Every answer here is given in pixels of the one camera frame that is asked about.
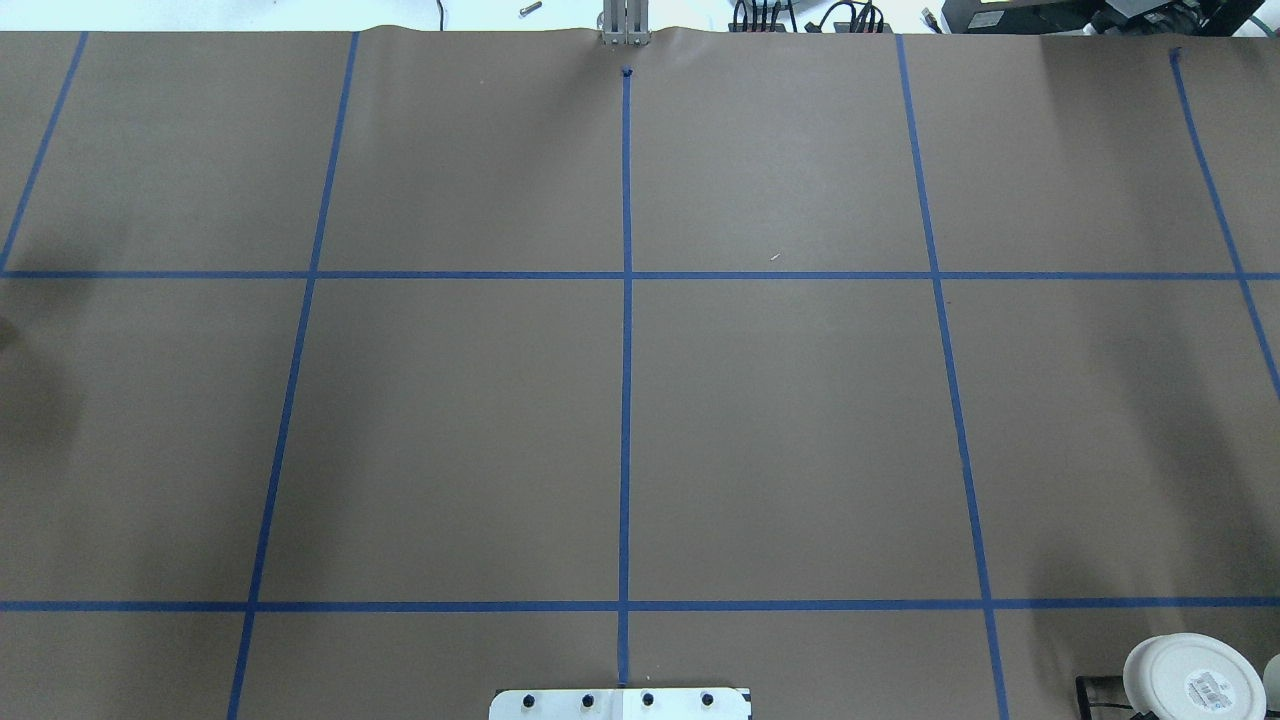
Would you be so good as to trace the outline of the aluminium frame post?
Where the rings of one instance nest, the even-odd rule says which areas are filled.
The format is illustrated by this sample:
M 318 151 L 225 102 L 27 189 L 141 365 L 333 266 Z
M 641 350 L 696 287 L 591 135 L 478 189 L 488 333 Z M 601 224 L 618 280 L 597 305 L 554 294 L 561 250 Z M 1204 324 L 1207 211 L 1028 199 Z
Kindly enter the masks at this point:
M 630 47 L 648 45 L 652 40 L 648 0 L 604 0 L 596 23 L 602 44 Z

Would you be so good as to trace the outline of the white cup on rack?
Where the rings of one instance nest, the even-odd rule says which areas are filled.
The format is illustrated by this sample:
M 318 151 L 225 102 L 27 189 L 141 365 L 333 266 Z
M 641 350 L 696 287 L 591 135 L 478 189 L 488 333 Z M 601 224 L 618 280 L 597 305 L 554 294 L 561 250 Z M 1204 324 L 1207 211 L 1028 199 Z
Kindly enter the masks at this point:
M 1198 633 L 1142 641 L 1123 666 L 1123 688 L 1138 714 L 1157 719 L 1265 719 L 1261 675 L 1235 648 Z
M 1272 656 L 1262 671 L 1262 684 L 1265 691 L 1267 710 L 1272 714 L 1280 711 L 1280 655 Z

